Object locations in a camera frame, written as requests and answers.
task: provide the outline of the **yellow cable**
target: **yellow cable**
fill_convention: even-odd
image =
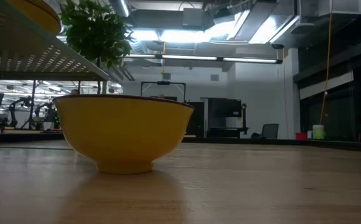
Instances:
[[[331,11],[330,11],[330,21],[329,21],[329,46],[328,46],[328,51],[327,51],[327,74],[326,74],[326,84],[324,86],[322,112],[320,114],[320,123],[319,124],[322,124],[322,122],[323,122],[323,112],[324,112],[324,106],[326,103],[326,96],[327,96],[327,82],[329,81],[329,74],[330,74],[331,23],[332,23],[333,6],[334,6],[334,0],[331,1]]]

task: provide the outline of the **yellow plate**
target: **yellow plate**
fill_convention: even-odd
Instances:
[[[7,0],[13,7],[53,35],[61,30],[56,12],[43,0]]]
[[[99,171],[134,174],[182,141],[193,107],[158,98],[68,95],[54,99],[64,136]]]

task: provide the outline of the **desk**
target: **desk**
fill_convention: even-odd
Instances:
[[[0,223],[356,224],[361,152],[183,143],[154,172],[105,175],[71,150],[0,148]]]

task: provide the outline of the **wall vent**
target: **wall vent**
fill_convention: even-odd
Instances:
[[[170,74],[170,73],[164,73],[164,74],[162,74],[162,79],[163,79],[163,80],[170,80],[170,79],[171,79],[171,74]]]
[[[216,74],[211,75],[211,81],[219,82],[219,75]]]

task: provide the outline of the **bowl rim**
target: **bowl rim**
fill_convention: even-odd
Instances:
[[[122,98],[122,99],[132,99],[132,100],[148,100],[148,101],[158,101],[162,103],[173,103],[181,106],[186,106],[194,110],[194,107],[192,105],[188,105],[187,103],[181,103],[174,100],[167,100],[167,99],[154,98],[148,96],[82,94],[82,95],[58,96],[55,97],[52,101],[55,103],[58,100],[67,99],[67,98]]]

